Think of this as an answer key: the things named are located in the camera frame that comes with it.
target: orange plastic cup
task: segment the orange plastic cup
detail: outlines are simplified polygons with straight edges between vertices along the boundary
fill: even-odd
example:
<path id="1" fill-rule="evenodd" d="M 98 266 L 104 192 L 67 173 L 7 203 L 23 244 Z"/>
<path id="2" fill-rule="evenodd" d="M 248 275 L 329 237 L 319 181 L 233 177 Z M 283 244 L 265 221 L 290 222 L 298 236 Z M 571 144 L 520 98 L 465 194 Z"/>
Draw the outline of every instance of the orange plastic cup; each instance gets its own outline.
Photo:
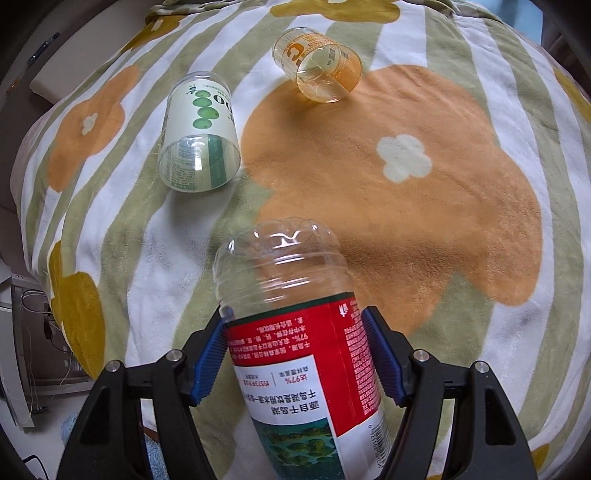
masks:
<path id="1" fill-rule="evenodd" d="M 290 28 L 273 47 L 273 60 L 310 100 L 337 102 L 361 80 L 359 55 L 307 27 Z"/>

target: bolt head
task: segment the bolt head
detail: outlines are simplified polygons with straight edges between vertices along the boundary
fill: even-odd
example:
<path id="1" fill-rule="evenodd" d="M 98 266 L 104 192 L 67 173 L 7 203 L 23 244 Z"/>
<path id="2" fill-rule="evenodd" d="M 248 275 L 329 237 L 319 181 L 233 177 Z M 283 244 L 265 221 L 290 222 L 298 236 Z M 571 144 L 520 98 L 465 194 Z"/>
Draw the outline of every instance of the bolt head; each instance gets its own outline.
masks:
<path id="1" fill-rule="evenodd" d="M 488 364 L 486 362 L 483 361 L 478 361 L 474 364 L 474 368 L 476 369 L 477 372 L 480 372 L 481 374 L 485 374 L 488 373 L 488 371 L 491 369 Z"/>
<path id="2" fill-rule="evenodd" d="M 111 360 L 105 365 L 105 370 L 108 372 L 116 372 L 118 369 L 121 368 L 121 362 L 119 360 Z"/>
<path id="3" fill-rule="evenodd" d="M 413 357 L 415 358 L 415 360 L 418 360 L 419 362 L 426 362 L 431 358 L 431 355 L 429 355 L 429 352 L 425 350 L 415 350 L 413 353 Z"/>
<path id="4" fill-rule="evenodd" d="M 170 362 L 178 362 L 183 357 L 182 350 L 171 350 L 166 354 L 166 360 Z"/>

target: blanket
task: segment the blanket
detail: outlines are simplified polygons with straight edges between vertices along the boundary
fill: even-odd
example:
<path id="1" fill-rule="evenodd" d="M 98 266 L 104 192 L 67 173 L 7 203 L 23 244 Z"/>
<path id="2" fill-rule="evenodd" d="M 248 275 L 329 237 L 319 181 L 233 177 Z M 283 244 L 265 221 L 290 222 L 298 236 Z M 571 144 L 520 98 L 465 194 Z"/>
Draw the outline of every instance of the blanket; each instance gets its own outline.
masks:
<path id="1" fill-rule="evenodd" d="M 310 102 L 274 64 L 299 26 L 359 53 L 348 98 Z M 156 156 L 167 95 L 195 70 L 229 85 L 242 167 L 182 194 Z M 361 306 L 441 361 L 492 365 L 547 479 L 591 428 L 590 120 L 568 74 L 476 4 L 225 2 L 154 17 L 33 126 L 11 189 L 28 268 L 91 376 L 203 328 L 222 239 L 312 218 L 338 236 Z M 395 432 L 401 410 L 383 405 Z M 273 478 L 227 358 L 193 417 L 218 478 Z"/>

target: clear plastic bottle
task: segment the clear plastic bottle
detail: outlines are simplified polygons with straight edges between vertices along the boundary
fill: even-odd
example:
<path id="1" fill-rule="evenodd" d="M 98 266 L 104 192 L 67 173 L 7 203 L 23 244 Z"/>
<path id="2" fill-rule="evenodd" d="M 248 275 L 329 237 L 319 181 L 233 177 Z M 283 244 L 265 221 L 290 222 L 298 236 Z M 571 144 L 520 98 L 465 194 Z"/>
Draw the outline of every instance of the clear plastic bottle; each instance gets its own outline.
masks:
<path id="1" fill-rule="evenodd" d="M 213 72 L 183 77 L 168 96 L 158 172 L 180 192 L 206 192 L 227 183 L 240 167 L 230 92 Z"/>
<path id="2" fill-rule="evenodd" d="M 353 283 L 334 233 L 265 222 L 214 263 L 230 354 L 282 480 L 373 480 L 390 440 Z"/>

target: clear plastic cup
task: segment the clear plastic cup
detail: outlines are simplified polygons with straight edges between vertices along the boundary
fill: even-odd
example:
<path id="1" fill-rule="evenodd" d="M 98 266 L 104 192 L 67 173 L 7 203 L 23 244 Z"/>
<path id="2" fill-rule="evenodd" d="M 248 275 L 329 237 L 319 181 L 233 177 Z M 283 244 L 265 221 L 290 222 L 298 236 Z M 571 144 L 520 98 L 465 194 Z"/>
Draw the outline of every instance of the clear plastic cup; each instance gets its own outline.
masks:
<path id="1" fill-rule="evenodd" d="M 310 100 L 341 100 L 361 80 L 359 55 L 307 27 L 283 32 L 273 47 L 273 60 Z"/>
<path id="2" fill-rule="evenodd" d="M 208 192 L 240 167 L 230 90 L 213 72 L 194 72 L 173 87 L 166 106 L 158 173 L 179 192 Z"/>

